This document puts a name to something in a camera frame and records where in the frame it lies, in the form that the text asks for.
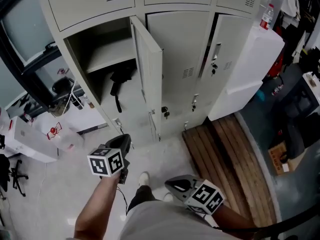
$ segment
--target gray floor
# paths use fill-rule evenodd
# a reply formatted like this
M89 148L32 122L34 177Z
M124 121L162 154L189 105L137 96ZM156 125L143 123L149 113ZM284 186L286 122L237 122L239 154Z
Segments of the gray floor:
M276 171L268 154L268 148L275 136L273 115L271 108L274 102L281 100L295 85L302 75L298 66L290 66L284 74L283 90L272 96L272 90L281 83L275 79L264 84L261 90L265 93L265 101L254 97L241 111L241 115L257 142L267 167L272 176L282 219L289 219L305 211L316 203L318 184L317 176L320 172L320 141L307 149L307 152L298 168L291 173L276 175ZM311 240L316 233L319 239L320 219L314 219L290 230L286 236L297 235L299 239Z
M100 180L91 174L87 154L110 139L108 136L108 127L85 134L82 150L62 153L57 162L48 163L47 167L42 162L20 156L21 172L29 176L29 180L21 181L26 197L12 188L11 181L8 192L4 193L9 203L0 201L1 215L5 225L16 232L15 240L73 237L76 218ZM150 173L150 187L159 200L168 193L164 187L166 180L184 174L195 175L191 157L180 135L131 149L126 158L130 161L129 174L125 185L120 188L128 202L134 197L139 176L144 171ZM126 218L125 208L123 196L117 191L104 239L118 239Z

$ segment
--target white floor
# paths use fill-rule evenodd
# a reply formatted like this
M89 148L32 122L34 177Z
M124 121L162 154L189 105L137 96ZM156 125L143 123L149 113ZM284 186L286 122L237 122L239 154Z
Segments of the white floor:
M29 180L21 180L26 197L12 188L11 181L8 192L4 193L10 203L10 212L8 201L0 205L6 226L15 232L15 240L63 240L73 237L75 220L100 180L91 174L87 154L110 138L108 127L87 133L81 151L62 153L59 161L47 166L23 155L19 157L22 159L20 172L29 176ZM180 135L131 149L126 158L130 161L129 174L125 185L120 185L120 188L128 203L135 195L138 178L143 171L149 172L153 194L160 200L168 192L164 187L166 180L178 175L195 174ZM11 159L11 166L15 163L16 159ZM124 225L125 208L124 199L117 191L104 239L118 238Z

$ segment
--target person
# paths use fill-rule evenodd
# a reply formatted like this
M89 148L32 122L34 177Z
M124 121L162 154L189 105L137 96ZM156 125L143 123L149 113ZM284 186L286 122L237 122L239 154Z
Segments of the person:
M111 208L116 196L120 174L104 177L95 188L89 201L78 216L74 238L69 240L102 240L107 231ZM138 190L132 199L124 228L119 240L249 240L252 233L232 235L212 228L202 217L182 206L173 204L168 193L164 201L157 200L149 187L149 174L143 172L139 178ZM212 215L219 227L225 229L255 228L225 205Z

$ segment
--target office chair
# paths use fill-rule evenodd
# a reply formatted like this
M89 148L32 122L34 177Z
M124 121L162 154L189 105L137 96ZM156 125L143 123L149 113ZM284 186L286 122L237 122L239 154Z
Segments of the office chair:
M18 179L25 178L26 180L28 180L29 177L24 174L18 174L19 164L22 164L22 161L20 159L16 161L15 168L11 168L10 170L9 159L4 154L0 154L0 186L5 192L7 192L8 182L10 181L11 176L13 178L13 188L18 188L21 195L25 197L26 194L22 192Z

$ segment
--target wooden platform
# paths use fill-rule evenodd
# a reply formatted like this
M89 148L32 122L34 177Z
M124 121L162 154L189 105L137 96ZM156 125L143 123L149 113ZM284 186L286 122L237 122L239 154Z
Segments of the wooden platform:
M199 175L218 186L225 205L258 227L277 222L253 149L234 115L182 133Z

